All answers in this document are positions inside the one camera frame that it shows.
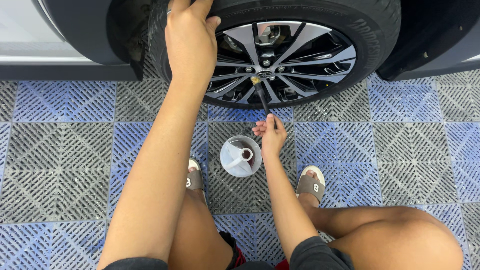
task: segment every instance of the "detailing brush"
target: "detailing brush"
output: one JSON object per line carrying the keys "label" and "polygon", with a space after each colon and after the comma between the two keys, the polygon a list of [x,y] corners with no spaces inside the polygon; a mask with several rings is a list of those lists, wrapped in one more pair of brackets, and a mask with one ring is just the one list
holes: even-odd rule
{"label": "detailing brush", "polygon": [[266,101],[266,98],[265,98],[265,92],[264,92],[264,89],[262,87],[262,84],[260,83],[260,78],[259,77],[251,77],[250,80],[252,81],[253,86],[255,87],[255,91],[257,92],[258,96],[260,97],[260,101],[262,102],[262,105],[263,105],[264,110],[265,110],[265,119],[266,119],[267,115],[269,113],[272,113],[272,112],[268,108],[268,104],[267,104],[267,101]]}

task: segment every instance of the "car logo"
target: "car logo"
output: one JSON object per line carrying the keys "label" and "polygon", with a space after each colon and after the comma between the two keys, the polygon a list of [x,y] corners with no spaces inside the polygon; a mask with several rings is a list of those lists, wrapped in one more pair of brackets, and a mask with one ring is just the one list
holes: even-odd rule
{"label": "car logo", "polygon": [[273,72],[271,72],[270,70],[262,70],[262,71],[259,71],[257,72],[257,77],[259,78],[269,78],[273,75]]}

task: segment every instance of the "brush handle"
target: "brush handle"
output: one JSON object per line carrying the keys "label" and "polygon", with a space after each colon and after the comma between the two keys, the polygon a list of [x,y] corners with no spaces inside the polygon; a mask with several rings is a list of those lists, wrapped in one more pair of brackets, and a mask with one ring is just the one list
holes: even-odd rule
{"label": "brush handle", "polygon": [[267,118],[267,115],[269,113],[272,113],[270,111],[270,109],[268,108],[268,104],[267,104],[267,101],[266,101],[266,98],[265,98],[265,92],[264,92],[264,89],[262,88],[262,84],[261,83],[257,83],[255,84],[255,91],[257,91],[257,94],[258,96],[260,97],[260,101],[262,102],[262,105],[264,107],[264,111],[265,111],[265,119]]}

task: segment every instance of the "tire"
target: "tire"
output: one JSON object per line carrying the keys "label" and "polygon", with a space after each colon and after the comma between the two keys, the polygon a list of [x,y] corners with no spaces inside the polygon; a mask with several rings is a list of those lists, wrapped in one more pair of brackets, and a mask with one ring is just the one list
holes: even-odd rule
{"label": "tire", "polygon": [[[166,0],[154,0],[149,23],[150,55],[159,73],[171,80],[164,29]],[[327,91],[299,100],[272,104],[296,106],[323,99],[358,83],[376,70],[392,51],[400,32],[400,0],[214,0],[210,16],[219,16],[217,31],[267,20],[297,20],[324,25],[348,37],[357,51],[350,73]],[[261,104],[238,104],[205,96],[205,103],[239,109],[260,109]]]}

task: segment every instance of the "leg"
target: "leg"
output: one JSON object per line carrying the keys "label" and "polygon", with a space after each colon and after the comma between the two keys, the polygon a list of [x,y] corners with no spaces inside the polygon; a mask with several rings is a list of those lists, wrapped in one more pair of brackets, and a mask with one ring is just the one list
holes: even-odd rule
{"label": "leg", "polygon": [[[307,173],[317,179],[312,171]],[[445,225],[410,207],[318,208],[302,193],[299,200],[315,228],[335,241],[330,247],[347,253],[355,269],[460,269],[463,255]]]}
{"label": "leg", "polygon": [[168,257],[168,269],[225,270],[232,257],[232,247],[218,234],[202,190],[187,189]]}

